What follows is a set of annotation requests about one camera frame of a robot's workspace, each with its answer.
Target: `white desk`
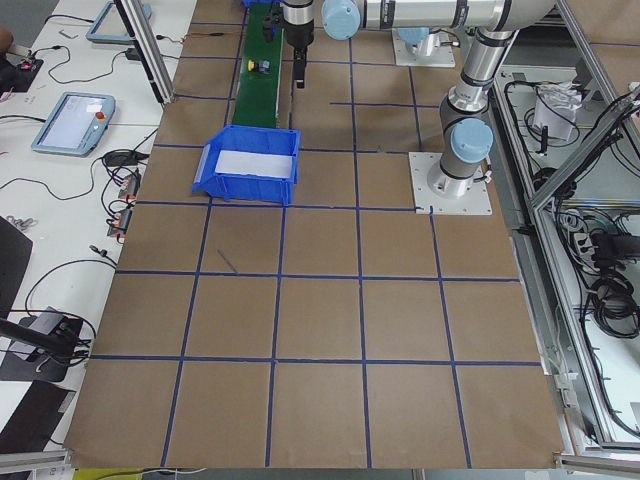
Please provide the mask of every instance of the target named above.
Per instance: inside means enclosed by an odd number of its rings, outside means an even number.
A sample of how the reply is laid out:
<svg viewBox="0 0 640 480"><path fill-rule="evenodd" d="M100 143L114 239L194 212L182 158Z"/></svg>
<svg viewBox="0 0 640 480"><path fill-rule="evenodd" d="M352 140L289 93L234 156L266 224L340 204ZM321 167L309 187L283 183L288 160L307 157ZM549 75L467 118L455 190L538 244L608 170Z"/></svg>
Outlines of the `white desk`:
<svg viewBox="0 0 640 480"><path fill-rule="evenodd" d="M196 0L147 0L153 9L151 25L158 34L180 38L187 31ZM61 0L54 13L94 18L103 8L105 0ZM65 18L53 18L43 28L34 42L33 49L65 45L71 50L72 60L54 71L60 80L89 78L109 71L111 59L125 50L122 45L93 44L84 37L88 24ZM59 31L74 39L62 36ZM166 55L180 56L182 45L167 40L160 42ZM146 75L139 62L118 58L112 75L89 83L59 85L47 71L66 58L64 50L42 52L44 69L36 78L29 92L15 94L0 103L0 115L22 114L46 118L60 95L65 91L93 92L113 95L116 98L116 114L98 147L86 158L47 155L32 152L31 142L41 124L33 121L2 121L0 123L0 185L16 177L41 180L59 196L71 196L86 191L90 184L89 166L106 152L120 148L133 148L159 125L162 108L156 102ZM171 76L177 60L167 59ZM151 149L150 138L140 151ZM0 215L17 218L32 217L38 223L30 227L26 235L33 241L33 253L14 308L22 308L31 286L52 267L75 259L97 259L88 246L105 248L115 260L120 245L107 238L106 214L100 204L100 194L107 182L107 175L98 162L95 167L95 188L86 196L61 202L53 199L41 185L18 182L0 190ZM111 184L105 194L108 201L117 197L117 187ZM109 292L113 270L96 263L81 263L52 274L34 292L30 307L41 309L52 306L60 310L82 315L96 329L99 326L104 304ZM12 314L9 319L19 320L24 314ZM82 337L90 332L84 326ZM6 349L7 339L0 338L0 349ZM79 390L84 376L82 366L69 369L61 386ZM13 409L24 395L28 384L0 382L0 427L4 426ZM53 438L62 441L71 422L75 400L60 422ZM49 444L48 449L58 447Z"/></svg>
<svg viewBox="0 0 640 480"><path fill-rule="evenodd" d="M148 0L153 10L150 23L154 33L178 39L188 27L195 0L172 2L170 0ZM104 7L102 0L62 0L54 14L68 14L82 18L95 18ZM129 48L127 45L97 44L85 38L89 24L68 18L52 18L42 29L33 44L32 51L63 45L71 51L71 61L56 68L52 74L60 81L81 80L107 73L111 69L114 55ZM75 36L70 39L62 34ZM168 40L159 41L160 51L164 55L179 57L182 45ZM46 118L63 92L101 93L117 99L117 109L113 124L121 125L158 125L162 108L156 102L146 74L140 62L130 61L124 55L114 62L112 74L88 83L74 82L66 85L56 83L48 71L66 60L64 49L39 52L38 58L44 60L39 72L27 93L15 94L9 101L0 105L4 114L21 113ZM178 61L165 58L165 65L171 77L175 74Z"/></svg>

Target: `brown cardboard square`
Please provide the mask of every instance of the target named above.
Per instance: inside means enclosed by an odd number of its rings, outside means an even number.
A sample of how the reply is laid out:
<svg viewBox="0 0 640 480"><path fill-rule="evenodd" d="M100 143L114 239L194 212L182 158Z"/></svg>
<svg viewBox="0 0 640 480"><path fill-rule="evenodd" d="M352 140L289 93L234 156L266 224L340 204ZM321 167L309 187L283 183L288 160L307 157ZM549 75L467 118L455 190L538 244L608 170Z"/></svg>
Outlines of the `brown cardboard square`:
<svg viewBox="0 0 640 480"><path fill-rule="evenodd" d="M453 50L456 68L411 68L416 104L439 107L445 95L458 83L463 61L458 49Z"/></svg>
<svg viewBox="0 0 640 480"><path fill-rule="evenodd" d="M241 24L245 8L235 0L199 1L193 12L192 22Z"/></svg>
<svg viewBox="0 0 640 480"><path fill-rule="evenodd" d="M437 274L428 217L414 212L361 212L365 276L433 277Z"/></svg>
<svg viewBox="0 0 640 480"><path fill-rule="evenodd" d="M442 123L437 108L418 108L420 120L420 138L422 139L422 151L443 152L444 138L442 136Z"/></svg>
<svg viewBox="0 0 640 480"><path fill-rule="evenodd" d="M226 100L179 98L167 105L155 143L204 145L224 126Z"/></svg>
<svg viewBox="0 0 640 480"><path fill-rule="evenodd" d="M449 282L445 294L457 360L540 360L519 283Z"/></svg>
<svg viewBox="0 0 640 480"><path fill-rule="evenodd" d="M202 270L278 273L281 230L281 208L214 207Z"/></svg>
<svg viewBox="0 0 640 480"><path fill-rule="evenodd" d="M567 4L589 42L640 44L637 24L640 4L637 1L568 0Z"/></svg>
<svg viewBox="0 0 640 480"><path fill-rule="evenodd" d="M618 95L628 93L629 83L640 78L640 46L594 45L593 51Z"/></svg>
<svg viewBox="0 0 640 480"><path fill-rule="evenodd" d="M118 268L195 271L206 217L207 207L137 205Z"/></svg>
<svg viewBox="0 0 640 480"><path fill-rule="evenodd" d="M413 105L407 67L354 65L353 79L357 103L399 103Z"/></svg>
<svg viewBox="0 0 640 480"><path fill-rule="evenodd" d="M264 467L269 364L184 366L167 463Z"/></svg>
<svg viewBox="0 0 640 480"><path fill-rule="evenodd" d="M219 58L182 58L173 85L178 95L228 98L236 61Z"/></svg>
<svg viewBox="0 0 640 480"><path fill-rule="evenodd" d="M374 468L465 468L448 366L367 367Z"/></svg>
<svg viewBox="0 0 640 480"><path fill-rule="evenodd" d="M563 451L540 367L459 367L474 468L553 468Z"/></svg>
<svg viewBox="0 0 640 480"><path fill-rule="evenodd" d="M356 106L358 150L416 152L420 150L413 107Z"/></svg>
<svg viewBox="0 0 640 480"><path fill-rule="evenodd" d="M138 200L208 203L209 196L205 193L191 193L201 154L199 148L154 147Z"/></svg>
<svg viewBox="0 0 640 480"><path fill-rule="evenodd" d="M355 204L352 153L300 152L294 205L353 207Z"/></svg>
<svg viewBox="0 0 640 480"><path fill-rule="evenodd" d="M362 358L358 292L357 280L283 279L278 357Z"/></svg>
<svg viewBox="0 0 640 480"><path fill-rule="evenodd" d="M365 281L370 360L449 360L438 282Z"/></svg>
<svg viewBox="0 0 640 480"><path fill-rule="evenodd" d="M323 2L316 2L314 7L319 7ZM320 26L322 16L320 13L316 14L316 26ZM309 63L314 61L328 61L328 62L348 62L349 61L349 42L336 41L331 38L323 29L316 28L313 32L314 39L313 44L309 48L307 59ZM284 44L282 58L286 60L293 59L293 47L287 42ZM320 83L320 79L314 77L307 77L307 85L309 87L315 87L316 83Z"/></svg>
<svg viewBox="0 0 640 480"><path fill-rule="evenodd" d="M201 276L187 354L270 357L276 286L275 278Z"/></svg>
<svg viewBox="0 0 640 480"><path fill-rule="evenodd" d="M351 68L345 63L309 63L305 73L306 88L294 88L293 101L302 105L309 102L351 101Z"/></svg>
<svg viewBox="0 0 640 480"><path fill-rule="evenodd" d="M160 465L177 371L161 360L89 361L64 442L74 467Z"/></svg>
<svg viewBox="0 0 640 480"><path fill-rule="evenodd" d="M324 99L294 101L291 125L302 131L302 148L353 150L351 105L330 105Z"/></svg>
<svg viewBox="0 0 640 480"><path fill-rule="evenodd" d="M194 277L116 274L93 353L180 355Z"/></svg>
<svg viewBox="0 0 640 480"><path fill-rule="evenodd" d="M240 35L240 28L240 25L190 25L188 33L192 35L187 35L187 38L184 41L182 58L228 57L235 59L238 55L238 47L242 39L242 36ZM193 35L209 34L213 32L221 32L225 35L219 37Z"/></svg>
<svg viewBox="0 0 640 480"><path fill-rule="evenodd" d="M357 275L355 212L289 209L283 271L306 275Z"/></svg>
<svg viewBox="0 0 640 480"><path fill-rule="evenodd" d="M445 277L518 278L507 231L496 217L435 216Z"/></svg>
<svg viewBox="0 0 640 480"><path fill-rule="evenodd" d="M361 31L351 40L353 61L395 65L393 40L389 31Z"/></svg>
<svg viewBox="0 0 640 480"><path fill-rule="evenodd" d="M362 367L276 366L271 466L365 468Z"/></svg>
<svg viewBox="0 0 640 480"><path fill-rule="evenodd" d="M407 155L358 154L360 206L414 208Z"/></svg>

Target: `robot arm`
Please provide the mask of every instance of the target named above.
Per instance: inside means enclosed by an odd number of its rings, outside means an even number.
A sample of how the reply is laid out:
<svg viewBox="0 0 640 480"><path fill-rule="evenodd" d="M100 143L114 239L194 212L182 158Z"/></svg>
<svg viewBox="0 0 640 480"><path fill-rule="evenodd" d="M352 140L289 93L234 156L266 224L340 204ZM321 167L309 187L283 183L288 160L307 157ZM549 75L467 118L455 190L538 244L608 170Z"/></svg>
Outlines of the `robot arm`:
<svg viewBox="0 0 640 480"><path fill-rule="evenodd" d="M478 27L458 83L440 105L447 146L429 184L445 198L459 198L493 143L481 117L487 92L518 30L543 18L554 0L325 0L323 26L345 40L360 28Z"/></svg>
<svg viewBox="0 0 640 480"><path fill-rule="evenodd" d="M307 47L313 42L313 0L284 0L283 28L287 43L293 47L293 78L304 88Z"/></svg>

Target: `white paper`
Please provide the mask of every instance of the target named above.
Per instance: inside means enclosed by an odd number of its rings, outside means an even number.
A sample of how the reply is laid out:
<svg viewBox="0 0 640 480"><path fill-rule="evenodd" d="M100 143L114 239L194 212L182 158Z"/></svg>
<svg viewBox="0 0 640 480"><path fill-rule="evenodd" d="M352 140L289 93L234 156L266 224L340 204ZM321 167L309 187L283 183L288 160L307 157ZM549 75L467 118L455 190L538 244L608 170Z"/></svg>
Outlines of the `white paper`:
<svg viewBox="0 0 640 480"><path fill-rule="evenodd" d="M292 157L266 153L220 151L216 173L257 175L260 177L291 177Z"/></svg>

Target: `electronic component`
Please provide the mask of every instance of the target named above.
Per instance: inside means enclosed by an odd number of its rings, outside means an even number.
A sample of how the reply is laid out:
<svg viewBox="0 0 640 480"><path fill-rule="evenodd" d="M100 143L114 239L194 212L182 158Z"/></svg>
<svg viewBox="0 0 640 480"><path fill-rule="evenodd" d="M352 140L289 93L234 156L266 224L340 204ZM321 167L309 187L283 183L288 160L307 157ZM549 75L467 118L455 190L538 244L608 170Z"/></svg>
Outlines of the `electronic component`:
<svg viewBox="0 0 640 480"><path fill-rule="evenodd" d="M86 155L100 141L115 109L116 100L110 95L65 92L31 149L42 153Z"/></svg>
<svg viewBox="0 0 640 480"><path fill-rule="evenodd" d="M138 189L140 188L141 180L142 175L140 175L140 172L138 171L130 173L124 177L118 198L125 201L135 200L136 195L138 194Z"/></svg>
<svg viewBox="0 0 640 480"><path fill-rule="evenodd" d="M129 223L131 222L131 215L133 209L131 207L123 208L119 212L116 212L113 219L109 219L109 230L107 236L113 238L123 238L127 234Z"/></svg>
<svg viewBox="0 0 640 480"><path fill-rule="evenodd" d="M247 70L250 72L269 73L271 70L271 63L269 60L262 60L256 62L255 60L247 60Z"/></svg>
<svg viewBox="0 0 640 480"><path fill-rule="evenodd" d="M105 154L104 164L108 168L130 167L147 158L149 158L148 153L136 152L135 150L112 150Z"/></svg>
<svg viewBox="0 0 640 480"><path fill-rule="evenodd" d="M595 246L593 260L599 269L610 269L622 261L640 259L640 237L633 235L594 233L591 240Z"/></svg>

